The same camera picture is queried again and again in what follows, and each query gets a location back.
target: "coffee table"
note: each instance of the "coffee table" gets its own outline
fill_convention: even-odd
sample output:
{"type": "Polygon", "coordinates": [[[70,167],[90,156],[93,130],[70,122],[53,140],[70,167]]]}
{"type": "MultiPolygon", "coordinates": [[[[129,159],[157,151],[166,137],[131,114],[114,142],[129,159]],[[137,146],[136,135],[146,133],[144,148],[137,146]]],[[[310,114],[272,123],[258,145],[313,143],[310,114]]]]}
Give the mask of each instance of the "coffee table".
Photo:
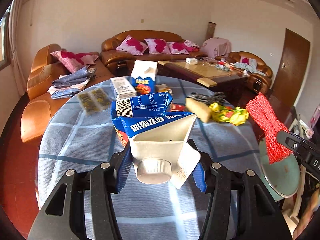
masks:
{"type": "Polygon", "coordinates": [[[205,61],[198,64],[188,64],[185,60],[159,61],[158,75],[183,79],[203,87],[197,82],[199,78],[209,78],[217,83],[216,86],[207,88],[213,92],[224,92],[227,101],[236,106],[242,95],[244,85],[248,79],[242,72],[232,70],[230,72],[217,69],[205,61]]]}

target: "green object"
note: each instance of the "green object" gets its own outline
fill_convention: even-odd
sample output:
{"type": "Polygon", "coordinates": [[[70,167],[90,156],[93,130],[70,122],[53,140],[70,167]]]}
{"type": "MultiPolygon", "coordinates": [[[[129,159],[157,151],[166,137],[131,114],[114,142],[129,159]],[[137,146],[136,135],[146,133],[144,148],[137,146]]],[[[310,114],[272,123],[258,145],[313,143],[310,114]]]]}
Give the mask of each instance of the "green object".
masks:
{"type": "Polygon", "coordinates": [[[275,201],[293,196],[299,187],[300,169],[293,154],[280,162],[269,164],[265,138],[259,143],[260,179],[275,201]]]}

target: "red mesh bundle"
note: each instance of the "red mesh bundle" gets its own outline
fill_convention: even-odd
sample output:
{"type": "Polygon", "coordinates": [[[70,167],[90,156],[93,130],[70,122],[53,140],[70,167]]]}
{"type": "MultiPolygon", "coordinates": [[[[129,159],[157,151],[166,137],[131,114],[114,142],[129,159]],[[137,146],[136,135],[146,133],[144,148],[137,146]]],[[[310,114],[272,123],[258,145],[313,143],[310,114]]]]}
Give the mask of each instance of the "red mesh bundle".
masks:
{"type": "Polygon", "coordinates": [[[269,163],[279,162],[288,157],[292,151],[276,140],[276,135],[280,130],[288,132],[288,129],[277,119],[266,97],[259,93],[247,103],[246,109],[253,120],[265,132],[269,163]]]}

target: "white wall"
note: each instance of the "white wall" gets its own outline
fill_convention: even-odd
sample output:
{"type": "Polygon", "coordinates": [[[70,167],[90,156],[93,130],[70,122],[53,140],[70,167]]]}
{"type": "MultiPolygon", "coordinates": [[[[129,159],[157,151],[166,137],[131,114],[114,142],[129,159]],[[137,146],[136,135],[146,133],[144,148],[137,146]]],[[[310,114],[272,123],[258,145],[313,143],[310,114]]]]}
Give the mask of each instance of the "white wall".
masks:
{"type": "Polygon", "coordinates": [[[202,44],[211,3],[200,1],[29,0],[21,9],[17,40],[25,76],[36,52],[50,43],[73,52],[100,52],[101,43],[117,33],[150,29],[202,44]]]}
{"type": "Polygon", "coordinates": [[[259,0],[213,0],[211,21],[215,36],[230,40],[232,51],[248,51],[262,58],[273,71],[280,64],[285,29],[311,42],[310,22],[279,6],[259,0]]]}
{"type": "Polygon", "coordinates": [[[320,104],[320,21],[314,25],[312,59],[306,84],[296,109],[302,115],[305,122],[309,122],[311,116],[320,104]]]}
{"type": "Polygon", "coordinates": [[[20,99],[11,65],[0,71],[0,135],[20,99]]]}

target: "folded cloth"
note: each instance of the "folded cloth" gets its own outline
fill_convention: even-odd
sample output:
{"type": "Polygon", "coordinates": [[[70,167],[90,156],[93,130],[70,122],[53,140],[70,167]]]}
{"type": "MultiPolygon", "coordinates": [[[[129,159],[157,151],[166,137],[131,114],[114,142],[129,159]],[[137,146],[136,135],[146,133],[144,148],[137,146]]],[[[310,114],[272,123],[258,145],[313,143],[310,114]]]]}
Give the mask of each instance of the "folded cloth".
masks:
{"type": "Polygon", "coordinates": [[[249,64],[247,64],[247,63],[236,62],[236,63],[235,63],[235,67],[236,67],[236,68],[244,69],[244,70],[246,70],[246,71],[248,71],[248,72],[250,72],[250,73],[258,73],[258,74],[260,74],[260,75],[262,75],[262,76],[266,76],[265,73],[257,70],[257,67],[255,67],[254,65],[249,65],[249,64]]]}
{"type": "Polygon", "coordinates": [[[79,92],[81,92],[81,90],[76,88],[58,90],[53,93],[51,98],[52,99],[71,98],[79,92]]]}
{"type": "Polygon", "coordinates": [[[77,85],[81,82],[86,81],[88,77],[88,68],[85,66],[70,75],[63,76],[62,78],[53,81],[52,85],[54,85],[55,88],[70,87],[72,85],[77,85]]]}
{"type": "Polygon", "coordinates": [[[85,86],[89,83],[89,81],[90,81],[90,78],[88,78],[84,82],[81,82],[80,84],[72,85],[72,86],[69,86],[66,88],[55,88],[54,86],[51,86],[51,87],[49,87],[48,92],[50,93],[50,95],[53,95],[53,93],[56,91],[61,91],[61,90],[66,90],[66,89],[71,89],[71,88],[84,90],[85,86]]]}

